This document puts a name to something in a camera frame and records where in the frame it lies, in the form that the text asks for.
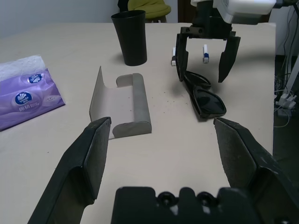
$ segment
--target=white marker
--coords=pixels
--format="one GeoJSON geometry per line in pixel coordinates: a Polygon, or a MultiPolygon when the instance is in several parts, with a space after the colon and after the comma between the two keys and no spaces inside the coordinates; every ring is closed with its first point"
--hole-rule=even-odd
{"type": "Polygon", "coordinates": [[[171,66],[176,66],[176,48],[172,48],[171,66]]]}
{"type": "Polygon", "coordinates": [[[209,53],[207,51],[207,44],[205,44],[202,49],[203,49],[203,54],[204,54],[203,61],[205,64],[207,64],[207,63],[209,63],[209,53]]]}

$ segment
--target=sunglasses lens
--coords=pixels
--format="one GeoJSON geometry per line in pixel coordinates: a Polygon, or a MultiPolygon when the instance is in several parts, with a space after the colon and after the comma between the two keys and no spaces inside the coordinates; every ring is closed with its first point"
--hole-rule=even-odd
{"type": "Polygon", "coordinates": [[[209,82],[209,80],[199,74],[186,71],[185,79],[187,82],[194,86],[201,86],[204,89],[211,88],[211,83],[209,82]]]}
{"type": "Polygon", "coordinates": [[[194,97],[199,107],[200,114],[222,116],[226,113],[226,108],[223,101],[215,94],[196,88],[194,97]]]}

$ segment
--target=black screw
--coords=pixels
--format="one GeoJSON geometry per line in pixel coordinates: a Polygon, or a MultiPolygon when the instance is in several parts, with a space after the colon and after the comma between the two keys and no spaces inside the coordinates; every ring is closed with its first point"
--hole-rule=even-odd
{"type": "Polygon", "coordinates": [[[213,197],[210,193],[207,192],[201,192],[197,195],[197,200],[204,205],[204,206],[216,206],[217,205],[217,199],[213,197]]]}
{"type": "Polygon", "coordinates": [[[280,217],[275,219],[275,224],[292,224],[288,217],[280,217]]]}
{"type": "Polygon", "coordinates": [[[165,207],[171,207],[177,203],[176,197],[167,191],[159,194],[158,201],[165,207]]]}

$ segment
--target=white tissue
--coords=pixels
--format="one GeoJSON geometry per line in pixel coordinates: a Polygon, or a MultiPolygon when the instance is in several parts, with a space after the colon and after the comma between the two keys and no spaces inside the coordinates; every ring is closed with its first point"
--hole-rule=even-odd
{"type": "Polygon", "coordinates": [[[22,58],[16,61],[0,64],[0,81],[5,79],[42,72],[46,69],[43,59],[39,55],[22,58]]]}

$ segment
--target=logo on tissue package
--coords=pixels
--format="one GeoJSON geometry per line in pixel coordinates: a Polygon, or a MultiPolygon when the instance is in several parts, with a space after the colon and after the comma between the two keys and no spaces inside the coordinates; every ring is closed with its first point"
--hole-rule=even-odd
{"type": "Polygon", "coordinates": [[[28,78],[28,82],[30,83],[38,83],[39,81],[41,81],[42,79],[42,75],[41,74],[36,74],[36,75],[32,75],[28,78]]]}
{"type": "Polygon", "coordinates": [[[27,103],[28,101],[32,100],[32,96],[28,92],[20,92],[18,95],[15,97],[15,102],[18,105],[23,105],[27,103]]]}

